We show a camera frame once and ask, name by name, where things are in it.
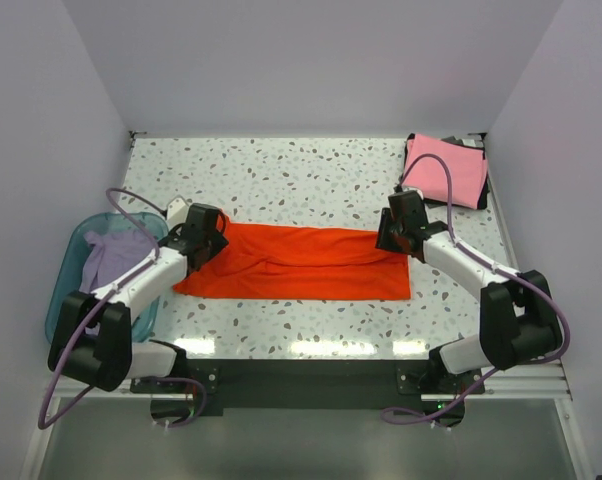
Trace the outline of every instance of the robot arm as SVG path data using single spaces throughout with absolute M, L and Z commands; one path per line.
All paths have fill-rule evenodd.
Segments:
M 98 333 L 81 334 L 62 374 L 105 391 L 114 390 L 125 379 L 182 376 L 185 361 L 182 350 L 160 342 L 131 341 L 132 322 L 151 302 L 190 272 L 198 271 L 228 245 L 223 231 L 217 230 L 218 222 L 225 222 L 219 209 L 193 204 L 184 211 L 182 203 L 175 209 L 168 208 L 169 223 L 179 223 L 159 242 L 159 256 L 155 259 L 151 253 L 144 260 L 153 262 L 148 269 L 129 281 L 131 273 L 126 272 L 90 294 L 73 292 L 64 299 L 48 356 L 50 370 L 57 367 L 70 337 L 86 314 L 109 296 L 88 325 L 90 328 L 98 325 Z
M 540 273 L 520 273 L 497 264 L 451 237 L 444 222 L 429 223 L 416 190 L 389 197 L 381 213 L 377 248 L 406 253 L 452 277 L 480 303 L 479 333 L 429 352 L 424 381 L 436 383 L 447 374 L 494 366 L 505 370 L 550 353 L 563 337 L 554 311 L 537 295 L 499 275 L 498 267 L 550 294 Z M 471 258 L 467 252 L 488 268 Z

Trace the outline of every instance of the cable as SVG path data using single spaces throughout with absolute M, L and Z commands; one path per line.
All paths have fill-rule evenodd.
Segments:
M 448 233 L 450 234 L 450 238 L 452 239 L 452 242 L 456 245 L 457 248 L 459 248 L 459 250 L 461 250 L 469 258 L 471 258 L 472 260 L 474 260 L 475 262 L 477 262 L 478 264 L 480 264 L 486 268 L 492 269 L 491 263 L 487 262 L 483 258 L 476 255 L 474 252 L 472 252 L 470 249 L 468 249 L 463 244 L 463 242 L 460 242 L 456 239 L 456 235 L 454 233 L 454 228 L 452 227 L 452 175 L 450 174 L 450 169 L 448 168 L 448 166 L 445 164 L 445 162 L 443 161 L 443 159 L 441 157 L 439 157 L 438 155 L 435 155 L 433 153 L 424 153 L 422 155 L 419 155 L 414 160 L 412 165 L 410 165 L 410 167 L 403 174 L 403 177 L 401 178 L 401 185 L 403 185 L 403 183 L 405 182 L 405 179 L 408 177 L 408 175 L 410 174 L 412 169 L 415 167 L 415 165 L 417 163 L 419 163 L 421 160 L 423 160 L 424 158 L 432 158 L 432 159 L 436 160 L 437 162 L 439 162 L 439 164 L 443 168 L 443 171 L 445 172 L 445 177 L 446 177 L 447 184 L 448 184 L 448 201 L 447 201 Z M 516 275 L 506 272 L 505 270 L 502 270 L 501 268 L 498 268 L 498 267 L 495 268 L 494 271 L 495 271 L 495 273 L 501 275 L 504 278 L 507 278 L 508 280 L 517 282 L 519 285 L 531 290 L 536 295 L 541 297 L 543 299 L 543 301 L 545 301 L 554 310 L 554 312 L 557 315 L 557 318 L 559 319 L 559 323 L 561 324 L 561 327 L 563 328 L 563 343 L 556 352 L 554 352 L 551 355 L 546 356 L 542 359 L 532 360 L 527 363 L 528 364 L 543 364 L 543 363 L 549 363 L 549 362 L 552 362 L 554 360 L 561 358 L 561 356 L 566 352 L 566 350 L 570 346 L 570 338 L 571 338 L 570 326 L 568 325 L 567 318 L 566 318 L 565 314 L 563 313 L 563 311 L 561 310 L 561 308 L 543 290 L 541 290 L 536 285 L 533 285 L 532 283 L 528 282 L 527 280 L 524 280 L 521 277 L 517 277 Z M 482 385 L 492 375 L 497 373 L 497 371 L 498 371 L 497 368 L 493 368 L 493 369 L 489 370 L 488 372 L 483 374 L 477 381 L 475 381 L 472 385 L 470 385 L 468 388 L 466 388 L 466 390 L 461 395 L 459 395 L 457 398 L 452 400 L 452 402 L 450 402 L 448 405 L 443 407 L 441 410 L 431 413 L 430 415 L 423 415 L 419 412 L 416 412 L 414 410 L 411 410 L 411 409 L 405 408 L 405 407 L 387 407 L 381 411 L 381 419 L 392 425 L 414 425 L 417 423 L 425 423 L 425 422 L 435 421 L 437 418 L 441 417 L 442 415 L 445 415 L 447 412 L 449 412 L 454 407 L 456 407 L 459 403 L 461 403 L 470 393 L 472 393 L 474 390 L 479 388 L 480 385 Z M 395 413 L 395 412 L 408 413 L 411 415 L 416 415 L 419 418 L 415 418 L 415 419 L 408 420 L 408 421 L 402 421 L 402 420 L 390 417 L 388 415 L 390 413 Z
M 185 420 L 168 423 L 167 424 L 168 428 L 185 427 L 186 425 L 189 425 L 190 423 L 194 422 L 197 418 L 199 418 L 199 416 L 201 416 L 201 414 L 203 413 L 203 409 L 205 409 L 205 406 L 208 403 L 208 392 L 206 392 L 205 387 L 203 386 L 203 384 L 201 382 L 198 382 L 197 380 L 195 380 L 193 378 L 176 378 L 176 377 L 154 377 L 154 378 L 152 378 L 152 380 L 154 380 L 155 382 L 159 382 L 159 383 L 161 383 L 161 382 L 186 383 L 186 384 L 192 385 L 193 387 L 196 387 L 197 391 L 201 392 L 201 405 L 199 405 L 199 409 Z
M 168 235 L 176 235 L 177 232 L 181 229 L 181 227 L 183 227 L 183 225 L 185 225 L 184 223 L 177 223 L 174 227 L 172 227 L 170 229 L 170 231 L 168 232 Z
M 228 219 L 225 217 L 225 213 L 221 212 L 221 235 L 225 233 L 225 227 L 228 226 Z
M 60 411 L 58 411 L 54 416 L 52 416 L 50 418 L 46 418 L 48 409 L 50 408 L 50 402 L 52 401 L 52 397 L 54 395 L 54 390 L 56 389 L 56 386 L 59 383 L 59 379 L 61 378 L 61 374 L 62 374 L 61 372 L 63 371 L 63 367 L 65 367 L 65 364 L 68 361 L 68 358 L 70 356 L 70 353 L 72 352 L 72 349 L 74 348 L 77 341 L 79 340 L 79 338 L 85 331 L 88 324 L 92 321 L 92 319 L 95 317 L 95 315 L 101 310 L 101 308 L 103 308 L 103 306 L 106 303 L 108 303 L 108 301 L 117 293 L 117 291 L 119 291 L 121 288 L 123 288 L 125 285 L 127 285 L 136 276 L 143 273 L 148 268 L 150 268 L 152 265 L 154 265 L 154 263 L 159 258 L 159 255 L 161 253 L 159 243 L 157 242 L 156 238 L 154 238 L 154 235 L 152 235 L 152 233 L 150 233 L 143 226 L 143 224 L 141 222 L 139 222 L 132 215 L 130 215 L 128 212 L 126 212 L 117 203 L 117 201 L 112 196 L 112 193 L 114 193 L 114 192 L 125 193 L 126 195 L 131 195 L 131 196 L 138 198 L 139 200 L 147 203 L 148 205 L 152 206 L 153 208 L 155 208 L 157 210 L 160 210 L 160 209 L 156 205 L 154 205 L 152 202 L 146 200 L 145 198 L 141 197 L 140 195 L 137 195 L 136 193 L 130 192 L 128 190 L 124 190 L 122 188 L 109 188 L 108 190 L 106 190 L 106 193 L 105 193 L 106 197 L 108 198 L 108 201 L 112 204 L 112 206 L 119 213 L 121 213 L 127 220 L 129 220 L 135 227 L 137 227 L 139 230 L 141 230 L 148 237 L 148 239 L 152 243 L 152 249 L 154 250 L 154 258 L 148 259 L 145 262 L 142 262 L 141 264 L 139 264 L 138 267 L 136 267 L 134 270 L 132 270 L 132 272 L 130 272 L 128 275 L 126 275 L 123 279 L 121 279 L 121 281 L 116 286 L 114 286 L 112 288 L 112 290 L 110 290 L 108 293 L 106 293 L 105 296 L 101 300 L 99 300 L 94 307 L 92 307 L 92 309 L 87 313 L 85 318 L 77 326 L 76 330 L 74 331 L 74 333 L 68 340 L 67 345 L 63 349 L 61 356 L 59 357 L 57 365 L 52 374 L 52 379 L 50 380 L 50 383 L 48 384 L 45 395 L 43 396 L 43 402 L 41 403 L 41 409 L 39 410 L 39 419 L 37 422 L 37 426 L 41 430 L 45 430 L 46 428 L 53 425 L 59 418 L 61 418 L 66 413 L 68 413 L 68 411 L 72 407 L 74 407 L 79 402 L 79 400 L 81 400 L 90 390 L 92 390 L 94 388 L 92 386 L 88 386 L 88 387 L 84 388 L 78 395 L 76 395 L 72 400 L 70 400 L 70 402 L 67 405 L 65 405 Z M 172 382 L 190 383 L 192 385 L 195 385 L 199 390 L 201 390 L 203 392 L 202 393 L 203 398 L 202 398 L 201 407 L 199 408 L 199 411 L 197 411 L 197 413 L 195 415 L 193 415 L 190 419 L 188 419 L 184 422 L 181 422 L 179 424 L 174 424 L 175 426 L 187 425 L 188 423 L 193 421 L 195 418 L 197 418 L 199 415 L 201 415 L 201 412 L 203 411 L 203 408 L 205 407 L 205 403 L 206 403 L 206 399 L 207 399 L 205 387 L 202 384 L 200 384 L 196 380 L 189 379 L 189 378 L 171 378 L 170 380 L 165 378 L 165 379 L 157 379 L 157 381 L 160 381 L 160 382 L 161 381 L 172 381 Z
M 149 207 L 154 208 L 157 212 L 159 212 L 161 215 L 163 215 L 163 217 L 167 217 L 168 216 L 168 211 L 162 209 L 161 207 L 157 206 L 154 202 L 151 202 L 150 200 L 148 200 L 145 197 L 142 197 L 141 195 L 139 195 L 138 193 L 134 193 L 131 192 L 130 190 L 126 190 L 125 188 L 108 188 L 108 190 L 106 191 L 106 195 L 108 195 L 107 192 L 117 192 L 117 193 L 123 193 L 124 195 L 128 195 L 129 197 L 134 197 L 137 200 L 141 200 L 143 203 L 145 203 L 146 205 L 148 205 Z M 108 195 L 108 200 L 110 200 L 110 203 L 112 203 L 112 200 L 110 198 L 110 196 Z M 114 206 L 114 208 L 116 208 L 119 212 L 123 213 L 123 209 L 121 207 L 119 207 L 118 204 L 114 204 L 112 203 L 112 205 Z

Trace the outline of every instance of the translucent blue bin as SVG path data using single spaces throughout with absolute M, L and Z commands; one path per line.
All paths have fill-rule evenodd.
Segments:
M 145 227 L 157 238 L 161 239 L 168 234 L 168 226 L 163 218 L 154 213 L 133 213 L 132 216 L 145 225 Z M 84 220 L 72 233 L 68 249 L 63 257 L 57 284 L 52 293 L 48 316 L 45 319 L 45 336 L 48 342 L 52 342 L 54 330 L 57 328 L 57 320 L 63 299 L 71 292 L 79 289 L 85 265 L 91 248 L 83 238 L 90 230 L 105 235 L 110 232 L 121 232 L 136 228 L 123 215 L 118 213 L 100 213 Z M 146 308 L 132 325 L 132 341 L 144 342 L 150 336 L 154 328 L 154 321 L 159 308 L 157 298 Z

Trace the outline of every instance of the purple cloth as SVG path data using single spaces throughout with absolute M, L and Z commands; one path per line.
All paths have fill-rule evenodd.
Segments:
M 79 287 L 85 293 L 115 281 L 152 251 L 150 240 L 136 229 L 105 235 L 90 231 L 83 238 L 92 247 Z

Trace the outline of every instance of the terrazzo tabletop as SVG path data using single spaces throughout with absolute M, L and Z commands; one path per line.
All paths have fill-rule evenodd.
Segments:
M 405 140 L 139 138 L 124 187 L 158 205 L 175 195 L 234 222 L 376 231 L 403 167 Z M 122 197 L 129 211 L 150 211 Z M 457 234 L 507 264 L 494 211 L 454 209 Z M 428 208 L 430 221 L 445 207 Z M 425 359 L 477 333 L 479 308 L 444 273 L 410 259 L 408 301 L 206 299 L 166 292 L 151 336 L 190 357 Z

